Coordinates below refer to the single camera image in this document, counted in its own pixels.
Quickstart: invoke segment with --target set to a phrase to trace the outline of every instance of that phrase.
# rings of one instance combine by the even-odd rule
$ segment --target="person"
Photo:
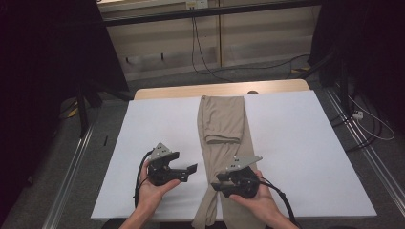
[[[178,186],[181,182],[177,179],[170,180],[162,186],[155,186],[147,179],[148,161],[142,165],[140,180],[145,180],[139,190],[138,207],[131,216],[124,221],[120,229],[140,229],[154,215],[161,199],[171,189]],[[255,172],[257,176],[262,177],[261,171]],[[273,229],[297,229],[277,207],[270,190],[265,185],[259,186],[258,193],[254,198],[242,198],[238,195],[231,195],[229,198],[248,208],[257,219],[264,222]]]

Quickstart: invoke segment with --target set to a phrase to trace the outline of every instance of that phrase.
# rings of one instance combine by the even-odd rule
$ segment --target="white cable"
[[[390,138],[384,138],[384,137],[381,137],[381,136],[378,136],[378,135],[374,135],[373,133],[369,132],[366,128],[364,128],[364,127],[360,124],[359,119],[357,118],[357,119],[356,119],[356,120],[357,120],[357,124],[358,124],[361,128],[363,128],[363,130],[364,130],[365,132],[367,132],[367,133],[369,133],[370,135],[373,135],[373,136],[375,136],[376,138],[381,139],[381,140],[392,140],[392,139],[394,139],[394,137],[395,137],[395,132],[393,131],[393,129],[391,129],[385,122],[383,122],[382,120],[380,120],[378,117],[372,115],[371,113],[369,113],[368,111],[366,111],[364,108],[362,108],[360,105],[358,105],[358,104],[354,101],[354,99],[352,99],[350,96],[349,96],[349,99],[350,99],[358,108],[360,108],[363,112],[365,112],[365,113],[367,113],[368,115],[372,116],[373,118],[377,119],[377,120],[378,120],[379,122],[381,122],[384,126],[386,126],[386,127],[391,131],[391,133],[393,133],[393,136],[390,137]]]

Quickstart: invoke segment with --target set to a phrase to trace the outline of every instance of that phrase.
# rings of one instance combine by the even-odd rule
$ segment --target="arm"
[[[256,175],[262,177],[262,172],[257,171]],[[274,229],[297,229],[278,209],[270,190],[263,184],[254,198],[242,198],[238,195],[231,195],[235,202],[248,208],[253,215]]]
[[[137,209],[131,214],[131,216],[125,220],[121,225],[121,229],[139,229],[155,214],[155,210],[158,208],[161,199],[164,194],[169,190],[180,184],[178,179],[173,179],[162,186],[153,185],[147,178],[147,168],[149,161],[146,161],[142,165],[140,172],[140,180],[145,181],[142,183],[139,189],[139,203]]]

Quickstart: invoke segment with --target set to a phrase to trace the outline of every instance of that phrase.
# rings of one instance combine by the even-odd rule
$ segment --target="person's right hand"
[[[259,170],[256,171],[255,174],[258,177],[263,176],[262,172]],[[242,198],[234,194],[229,198],[248,208],[259,220],[274,229],[297,228],[280,212],[270,190],[263,184],[260,184],[259,190],[254,198]]]

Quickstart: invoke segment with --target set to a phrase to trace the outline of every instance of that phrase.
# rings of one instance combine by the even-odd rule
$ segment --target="table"
[[[250,91],[259,93],[245,95],[255,154],[264,157],[258,168],[288,195],[297,218],[376,215],[314,92],[304,80],[280,80],[139,90],[128,107],[92,219],[129,216],[140,159],[161,140],[181,153],[172,168],[194,163],[199,168],[187,183],[166,194],[152,219],[190,221],[207,185],[196,96]],[[276,202],[287,214],[283,202]],[[221,204],[217,207],[221,220]]]

